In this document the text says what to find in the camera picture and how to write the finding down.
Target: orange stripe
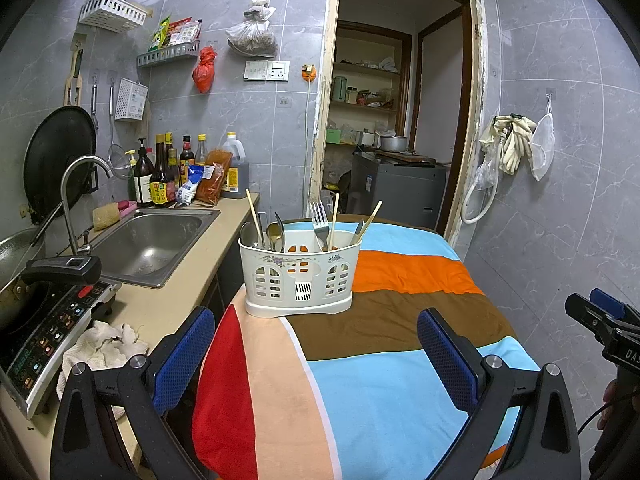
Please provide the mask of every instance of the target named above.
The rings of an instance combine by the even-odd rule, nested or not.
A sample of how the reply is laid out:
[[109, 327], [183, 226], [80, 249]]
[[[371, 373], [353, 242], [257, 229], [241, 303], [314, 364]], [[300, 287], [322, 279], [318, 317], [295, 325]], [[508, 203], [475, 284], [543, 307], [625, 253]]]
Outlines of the orange stripe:
[[482, 294], [462, 262], [444, 256], [407, 256], [380, 251], [360, 251], [352, 290]]

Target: dish towel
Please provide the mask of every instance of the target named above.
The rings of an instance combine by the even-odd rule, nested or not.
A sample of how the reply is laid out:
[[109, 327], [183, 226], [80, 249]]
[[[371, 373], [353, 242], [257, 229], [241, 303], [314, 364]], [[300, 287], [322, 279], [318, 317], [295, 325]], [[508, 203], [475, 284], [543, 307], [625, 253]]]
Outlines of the dish towel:
[[[137, 354], [147, 354], [149, 344], [138, 339], [135, 330], [124, 323], [111, 326], [94, 320], [94, 326], [86, 330], [69, 350], [62, 355], [62, 371], [58, 376], [56, 391], [62, 400], [65, 391], [66, 378], [76, 363], [85, 362], [91, 370], [118, 368]], [[124, 408], [113, 406], [113, 415], [120, 418]]]

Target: chopstick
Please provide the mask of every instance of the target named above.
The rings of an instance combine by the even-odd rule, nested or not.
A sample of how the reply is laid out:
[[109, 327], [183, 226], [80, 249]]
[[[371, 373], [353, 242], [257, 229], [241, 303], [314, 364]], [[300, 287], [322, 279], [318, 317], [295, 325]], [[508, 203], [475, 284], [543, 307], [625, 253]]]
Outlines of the chopstick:
[[364, 236], [364, 233], [367, 231], [367, 228], [369, 227], [369, 224], [371, 224], [371, 222], [373, 222], [373, 219], [376, 216], [376, 213], [378, 212], [378, 209], [380, 209], [381, 205], [382, 205], [382, 200], [380, 202], [378, 202], [378, 205], [373, 210], [373, 213], [371, 213], [371, 216], [367, 219], [366, 224], [364, 224], [364, 227], [360, 231], [360, 234], [358, 235], [358, 238], [356, 238], [356, 241], [353, 243], [353, 245], [357, 244], [360, 240], [362, 240], [362, 237]]
[[329, 251], [334, 250], [335, 218], [338, 216], [338, 200], [340, 200], [340, 193], [335, 194], [334, 220], [332, 221], [332, 224], [331, 224], [331, 234], [329, 234], [329, 246], [327, 247]]
[[258, 241], [262, 240], [262, 232], [260, 230], [260, 224], [258, 224], [258, 217], [255, 215], [254, 202], [251, 200], [251, 194], [248, 189], [246, 191], [246, 199], [249, 201], [249, 208], [251, 209], [251, 216], [254, 217], [255, 231], [258, 233]]

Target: white wire basket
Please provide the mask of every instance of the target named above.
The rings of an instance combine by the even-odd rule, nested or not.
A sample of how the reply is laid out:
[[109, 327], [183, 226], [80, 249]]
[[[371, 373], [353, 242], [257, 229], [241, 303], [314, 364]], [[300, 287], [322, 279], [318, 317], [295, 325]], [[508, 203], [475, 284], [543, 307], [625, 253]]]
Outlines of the white wire basket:
[[124, 0], [87, 0], [80, 8], [78, 23], [127, 32], [145, 23], [146, 12]]
[[311, 230], [286, 231], [284, 253], [254, 249], [238, 240], [247, 312], [278, 317], [347, 310], [360, 254], [360, 243], [350, 245], [352, 238], [351, 232], [336, 231], [337, 249], [326, 253]]
[[141, 121], [149, 88], [135, 81], [120, 78], [120, 89], [113, 116], [121, 121]]

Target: light switch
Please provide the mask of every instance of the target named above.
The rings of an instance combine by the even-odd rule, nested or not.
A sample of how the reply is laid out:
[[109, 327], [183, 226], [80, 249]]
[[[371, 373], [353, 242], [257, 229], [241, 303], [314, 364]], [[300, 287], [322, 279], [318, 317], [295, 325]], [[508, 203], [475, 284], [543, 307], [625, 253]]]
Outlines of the light switch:
[[265, 81], [267, 79], [267, 61], [247, 61], [244, 64], [245, 81]]
[[288, 81], [289, 61], [268, 61], [267, 81]]

